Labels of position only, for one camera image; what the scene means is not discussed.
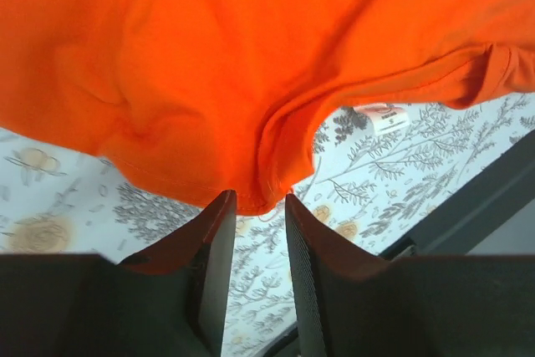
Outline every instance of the floral print fabric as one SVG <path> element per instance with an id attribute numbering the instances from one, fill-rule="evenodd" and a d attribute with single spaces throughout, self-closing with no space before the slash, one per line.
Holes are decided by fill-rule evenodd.
<path id="1" fill-rule="evenodd" d="M 313 143 L 316 171 L 294 187 L 325 225 L 380 253 L 535 130 L 535 95 L 469 110 L 400 105 L 408 128 L 380 137 L 352 109 Z M 222 355 L 256 355 L 295 321 L 283 202 L 239 217 Z M 133 187 L 105 159 L 0 129 L 0 251 L 99 252 L 114 262 L 199 213 Z"/>

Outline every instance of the clothing label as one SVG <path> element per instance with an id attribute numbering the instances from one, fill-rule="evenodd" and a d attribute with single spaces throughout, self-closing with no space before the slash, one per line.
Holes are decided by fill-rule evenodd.
<path id="1" fill-rule="evenodd" d="M 374 126 L 375 135 L 385 135 L 410 124 L 409 114 L 403 108 L 389 107 L 387 104 L 371 104 L 356 106 L 353 109 L 368 116 Z"/>

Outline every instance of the yellow flower print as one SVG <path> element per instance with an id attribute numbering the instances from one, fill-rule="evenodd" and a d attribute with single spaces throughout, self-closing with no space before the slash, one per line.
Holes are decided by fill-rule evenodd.
<path id="1" fill-rule="evenodd" d="M 312 211 L 312 214 L 316 217 L 316 219 L 318 219 L 320 222 L 322 223 L 327 223 L 327 221 L 329 220 L 330 216 L 331 216 L 331 211 L 329 209 L 329 207 L 327 207 L 326 205 L 320 205 L 319 207 L 316 207 L 313 211 Z"/>
<path id="2" fill-rule="evenodd" d="M 251 219 L 240 218 L 236 221 L 236 235 L 243 236 L 251 226 Z"/>
<path id="3" fill-rule="evenodd" d="M 420 212 L 421 217 L 426 217 L 436 209 L 436 205 L 428 205 L 425 211 Z"/>
<path id="4" fill-rule="evenodd" d="M 25 148 L 20 152 L 13 151 L 13 157 L 6 157 L 6 161 L 14 165 L 21 166 L 21 175 L 23 184 L 29 186 L 32 182 L 32 174 L 35 175 L 35 181 L 41 181 L 44 175 L 65 176 L 66 173 L 59 172 L 59 161 L 46 152 L 37 148 Z"/>
<path id="5" fill-rule="evenodd" d="M 240 336 L 240 335 L 237 335 L 237 336 L 234 336 L 231 340 L 231 343 L 232 344 L 242 344 L 243 343 L 243 336 Z"/>
<path id="6" fill-rule="evenodd" d="M 352 242 L 359 232 L 359 227 L 357 222 L 345 221 L 340 223 L 334 231 Z"/>
<path id="7" fill-rule="evenodd" d="M 72 239 L 73 225 L 67 217 L 31 217 L 15 223 L 8 236 L 12 252 L 55 253 L 65 251 Z"/>

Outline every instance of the orange t-shirt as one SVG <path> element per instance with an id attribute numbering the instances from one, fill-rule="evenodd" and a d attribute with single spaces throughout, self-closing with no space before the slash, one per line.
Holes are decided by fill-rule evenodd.
<path id="1" fill-rule="evenodd" d="M 313 172 L 340 105 L 535 89 L 535 0 L 0 0 L 0 125 L 241 214 Z"/>

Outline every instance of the fern print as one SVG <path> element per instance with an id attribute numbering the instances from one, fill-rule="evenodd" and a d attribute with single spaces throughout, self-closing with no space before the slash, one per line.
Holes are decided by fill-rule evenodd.
<path id="1" fill-rule="evenodd" d="M 336 136 L 335 145 L 339 145 L 348 139 L 349 135 L 353 135 L 355 130 L 365 130 L 368 126 L 369 119 L 366 115 L 355 112 L 353 108 L 341 108 L 343 114 L 333 119 L 337 127 L 334 129 Z"/>
<path id="2" fill-rule="evenodd" d="M 329 127 L 325 124 L 325 122 L 323 122 L 321 126 L 319 126 L 318 130 L 316 130 L 312 145 L 312 152 L 314 154 L 325 152 L 324 144 L 329 142 L 329 136 L 327 135 L 328 129 Z"/>
<path id="3" fill-rule="evenodd" d="M 467 150 L 474 131 L 474 121 L 479 112 L 467 110 L 454 124 L 447 125 L 451 118 L 441 106 L 427 105 L 416 120 L 403 133 L 394 131 L 388 135 L 374 137 L 367 135 L 351 147 L 349 164 L 340 173 L 318 182 L 334 180 L 340 176 L 370 166 L 369 172 L 378 180 L 398 180 L 405 174 L 405 168 L 413 166 L 419 171 L 430 171 L 441 166 L 444 158 L 461 154 Z"/>
<path id="4" fill-rule="evenodd" d="M 515 110 L 521 110 L 529 104 L 527 96 L 523 94 L 519 98 L 515 99 L 511 103 L 511 97 L 503 99 L 503 103 L 497 113 L 496 118 L 492 123 L 486 121 L 476 133 L 476 138 L 471 143 L 471 154 L 468 156 L 465 165 L 462 167 L 457 182 L 461 179 L 462 174 L 476 158 L 483 152 L 490 150 L 496 145 L 496 142 L 492 140 L 492 136 L 497 133 L 503 127 L 509 127 L 512 123 L 512 112 Z"/>
<path id="5" fill-rule="evenodd" d="M 390 221 L 378 221 L 373 222 L 368 225 L 368 228 L 360 233 L 362 238 L 367 238 L 370 236 L 379 236 L 390 226 Z"/>
<path id="6" fill-rule="evenodd" d="M 263 251 L 273 254 L 277 245 L 280 243 L 284 229 L 284 216 L 262 223 L 250 229 L 250 243 L 236 245 L 234 247 L 234 258 L 232 260 L 232 271 L 241 272 L 249 266 L 252 256 L 257 252 Z"/>
<path id="7" fill-rule="evenodd" d="M 521 117 L 520 124 L 526 127 L 528 130 L 535 130 L 535 116 Z"/>
<path id="8" fill-rule="evenodd" d="M 354 181 L 344 184 L 338 184 L 331 180 L 333 190 L 330 192 L 328 198 L 333 197 L 334 202 L 351 203 L 353 205 L 363 206 L 370 199 L 370 192 L 373 192 L 377 187 L 376 184 L 369 181 L 357 185 Z"/>
<path id="9" fill-rule="evenodd" d="M 123 183 L 117 187 L 120 204 L 114 207 L 115 221 L 146 243 L 154 242 L 189 222 L 200 209 Z"/>
<path id="10" fill-rule="evenodd" d="M 439 196 L 451 184 L 456 174 L 457 169 L 454 165 L 440 176 L 436 173 L 425 176 L 422 182 L 412 186 L 406 192 L 403 199 L 405 209 L 400 217 L 403 219 L 412 218 L 424 204 Z"/>

